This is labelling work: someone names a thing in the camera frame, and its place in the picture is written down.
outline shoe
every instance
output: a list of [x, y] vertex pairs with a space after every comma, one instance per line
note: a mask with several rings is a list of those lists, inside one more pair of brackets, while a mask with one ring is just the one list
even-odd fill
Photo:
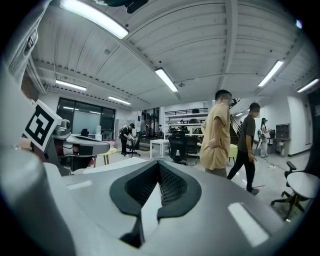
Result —
[[256, 194], [259, 193], [259, 191], [260, 191], [259, 189], [253, 188], [250, 193], [255, 196]]

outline ceiling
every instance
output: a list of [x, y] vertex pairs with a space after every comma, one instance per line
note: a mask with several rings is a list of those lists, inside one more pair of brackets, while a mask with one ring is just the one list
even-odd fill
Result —
[[[32, 52], [50, 91], [142, 110], [210, 100], [218, 89], [258, 101], [279, 88], [296, 89], [318, 74], [315, 48], [275, 1], [149, 0], [133, 14], [125, 7], [83, 2], [126, 26], [129, 34], [119, 40], [53, 1]], [[277, 60], [284, 60], [281, 70], [258, 87]], [[178, 92], [164, 84], [156, 68], [166, 71]], [[87, 91], [56, 86], [56, 79]], [[115, 104], [108, 96], [131, 105]]]

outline person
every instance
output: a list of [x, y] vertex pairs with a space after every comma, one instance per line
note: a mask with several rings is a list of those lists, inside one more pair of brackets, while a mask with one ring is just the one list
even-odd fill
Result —
[[261, 151], [260, 151], [260, 157], [266, 158], [268, 156], [267, 154], [267, 149], [268, 149], [268, 143], [267, 143], [267, 138], [268, 138], [268, 133], [270, 130], [267, 130], [266, 123], [268, 120], [265, 118], [262, 118], [261, 120], [261, 126], [260, 126], [260, 134], [261, 134]]
[[231, 180], [240, 168], [244, 165], [246, 173], [246, 190], [253, 195], [259, 193], [259, 189], [253, 188], [252, 183], [255, 177], [255, 158], [252, 154], [252, 146], [256, 131], [255, 118], [260, 113], [260, 106], [254, 102], [249, 107], [249, 114], [243, 120], [242, 130], [238, 142], [238, 153], [236, 155], [235, 164], [230, 170], [227, 179]]
[[204, 134], [200, 150], [200, 163], [207, 173], [227, 177], [227, 158], [230, 150], [230, 109], [232, 94], [219, 90], [215, 105], [201, 126]]
[[121, 140], [121, 145], [122, 145], [122, 150], [121, 150], [121, 155], [126, 155], [128, 154], [127, 152], [127, 140], [132, 141], [133, 140], [133, 135], [132, 135], [132, 129], [135, 128], [134, 123], [130, 123], [129, 126], [125, 125], [123, 126], [119, 133], [120, 133], [120, 140]]

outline woman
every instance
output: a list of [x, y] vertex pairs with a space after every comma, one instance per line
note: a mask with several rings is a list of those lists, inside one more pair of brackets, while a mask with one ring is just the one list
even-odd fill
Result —
[[268, 156], [267, 154], [267, 148], [268, 148], [268, 144], [267, 144], [267, 138], [269, 137], [269, 132], [270, 130], [267, 130], [266, 127], [266, 123], [268, 120], [266, 120], [265, 118], [262, 118], [261, 120], [261, 151], [260, 151], [260, 157], [265, 158]]

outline beige t-shirt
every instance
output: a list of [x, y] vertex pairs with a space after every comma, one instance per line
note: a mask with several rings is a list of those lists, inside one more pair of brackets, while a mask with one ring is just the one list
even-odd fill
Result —
[[[211, 148], [208, 143], [214, 138], [214, 119], [221, 118], [223, 128], [220, 137], [221, 147]], [[202, 124], [205, 128], [200, 150], [200, 162], [207, 169], [222, 169], [227, 166], [230, 150], [230, 110], [227, 104], [219, 103], [211, 109], [207, 119]]]

